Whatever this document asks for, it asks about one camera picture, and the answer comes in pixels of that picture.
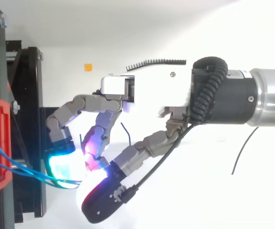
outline label sticker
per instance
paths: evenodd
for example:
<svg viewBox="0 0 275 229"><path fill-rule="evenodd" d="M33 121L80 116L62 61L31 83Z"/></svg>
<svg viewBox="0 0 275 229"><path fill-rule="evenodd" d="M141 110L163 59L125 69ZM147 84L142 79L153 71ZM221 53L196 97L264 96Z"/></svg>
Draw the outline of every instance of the label sticker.
<svg viewBox="0 0 275 229"><path fill-rule="evenodd" d="M245 71L245 70L240 70L240 71L243 73L243 76L244 76L245 78L252 78L252 75L251 75L250 72L247 72L247 71Z"/></svg>
<svg viewBox="0 0 275 229"><path fill-rule="evenodd" d="M243 73L239 70L229 70L227 74L228 79L243 79Z"/></svg>

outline coiled black cable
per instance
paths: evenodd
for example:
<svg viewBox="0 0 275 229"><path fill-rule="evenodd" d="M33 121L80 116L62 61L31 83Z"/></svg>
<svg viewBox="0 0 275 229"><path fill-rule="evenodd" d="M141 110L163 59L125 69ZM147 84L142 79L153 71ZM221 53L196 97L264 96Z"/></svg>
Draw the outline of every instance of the coiled black cable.
<svg viewBox="0 0 275 229"><path fill-rule="evenodd" d="M196 96L196 100L191 107L190 123L193 125L201 125L205 123L205 117L209 113L210 104L228 73L227 63L218 57L202 58L194 63L193 68L207 69L209 66L213 68L210 78L200 93Z"/></svg>

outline silver metal cylinder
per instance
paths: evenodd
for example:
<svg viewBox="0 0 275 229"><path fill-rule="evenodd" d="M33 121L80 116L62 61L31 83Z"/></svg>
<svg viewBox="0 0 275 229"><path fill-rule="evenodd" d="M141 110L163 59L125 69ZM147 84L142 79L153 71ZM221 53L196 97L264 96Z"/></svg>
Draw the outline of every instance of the silver metal cylinder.
<svg viewBox="0 0 275 229"><path fill-rule="evenodd" d="M250 126L275 126L275 70L252 69L258 96L255 112L247 122Z"/></svg>

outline black cylindrical motor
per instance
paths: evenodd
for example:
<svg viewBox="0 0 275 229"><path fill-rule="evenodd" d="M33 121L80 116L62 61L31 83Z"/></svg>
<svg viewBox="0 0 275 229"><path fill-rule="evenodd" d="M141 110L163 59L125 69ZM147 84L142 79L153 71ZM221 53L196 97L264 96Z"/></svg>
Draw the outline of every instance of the black cylindrical motor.
<svg viewBox="0 0 275 229"><path fill-rule="evenodd" d="M192 70L191 108L210 74L205 69ZM244 124L254 114L256 104L257 86L254 78L247 72L229 70L211 101L204 121L209 124Z"/></svg>

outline black cable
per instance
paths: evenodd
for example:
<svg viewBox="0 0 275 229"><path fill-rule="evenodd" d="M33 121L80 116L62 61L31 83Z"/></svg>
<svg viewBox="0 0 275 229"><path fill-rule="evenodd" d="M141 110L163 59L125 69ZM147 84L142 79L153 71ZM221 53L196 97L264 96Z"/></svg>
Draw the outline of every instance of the black cable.
<svg viewBox="0 0 275 229"><path fill-rule="evenodd" d="M126 131L126 133L128 134L128 137L129 137L129 145L131 145L131 137L130 137L130 134L129 134L129 132L127 131L127 129L126 129L126 127L124 126L124 124L121 123L121 125L122 125L123 129Z"/></svg>
<svg viewBox="0 0 275 229"><path fill-rule="evenodd" d="M258 129L258 127L255 128L255 129L252 131L252 133L249 135L249 137L247 138L247 140L244 142L244 145L243 145L241 151L239 151L239 154L238 154L238 156L237 156L237 159L236 159L235 164L234 164L234 167L233 167L232 175L233 175L234 172L235 172L235 169L236 169L236 165L237 165L238 159L239 159L239 157L241 156L244 147L246 146L247 142L249 141L249 139L252 137L252 135L254 134L254 132L255 132L257 129Z"/></svg>
<svg viewBox="0 0 275 229"><path fill-rule="evenodd" d="M156 165L136 184L134 185L135 190L138 190L139 187L163 164L163 162L167 159L167 157L172 153L172 151L177 147L177 145L181 142L181 140L185 137L185 135L194 128L194 125L190 125L180 136L179 138L172 144L171 148L166 152L166 154L156 163Z"/></svg>
<svg viewBox="0 0 275 229"><path fill-rule="evenodd" d="M201 125L205 122L215 94L228 73L227 63L218 57L205 57L193 65L193 69L207 69L209 67L213 68L209 79L201 91L195 95L196 100L191 101L190 123L193 125Z"/></svg>

